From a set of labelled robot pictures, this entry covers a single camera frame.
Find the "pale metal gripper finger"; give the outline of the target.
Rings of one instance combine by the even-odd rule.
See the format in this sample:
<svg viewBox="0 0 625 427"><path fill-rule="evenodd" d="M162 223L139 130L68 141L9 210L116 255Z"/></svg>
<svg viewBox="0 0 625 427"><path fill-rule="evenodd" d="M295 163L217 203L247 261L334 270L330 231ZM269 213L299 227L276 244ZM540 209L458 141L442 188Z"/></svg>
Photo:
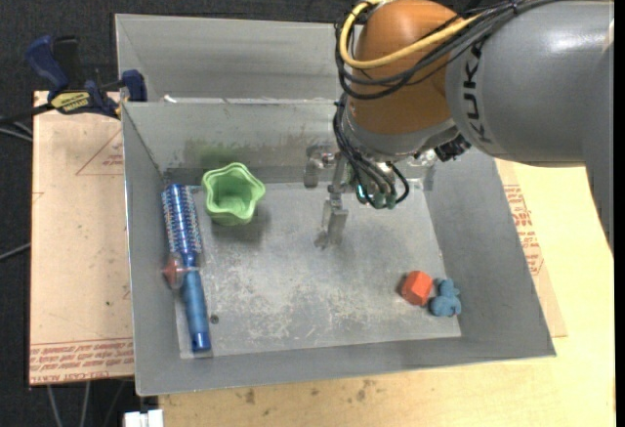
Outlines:
<svg viewBox="0 0 625 427"><path fill-rule="evenodd" d="M331 231L331 217L332 217L332 205L329 199L326 199L323 203L321 224L317 236L314 240L314 245L319 248L326 248L332 240Z"/></svg>
<svg viewBox="0 0 625 427"><path fill-rule="evenodd" d="M343 232L347 223L349 211L347 209L332 209L328 219L327 237L331 245L342 242Z"/></svg>

